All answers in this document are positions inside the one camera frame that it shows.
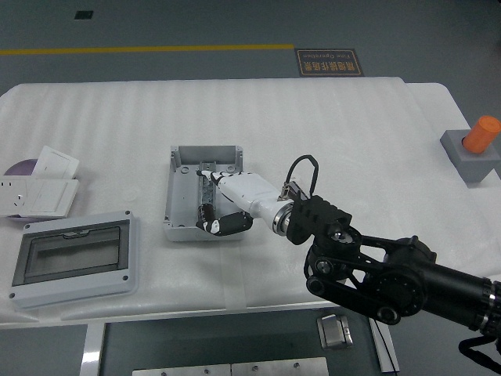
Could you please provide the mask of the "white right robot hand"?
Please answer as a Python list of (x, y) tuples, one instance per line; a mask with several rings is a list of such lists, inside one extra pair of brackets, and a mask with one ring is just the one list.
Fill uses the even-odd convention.
[(284, 236), (293, 201), (282, 199), (279, 191), (260, 175), (250, 172), (228, 173), (199, 170), (196, 174), (212, 183), (222, 196), (240, 210), (216, 219), (209, 204), (200, 206), (196, 227), (216, 237), (241, 233), (252, 227), (255, 219), (263, 219), (269, 229)]

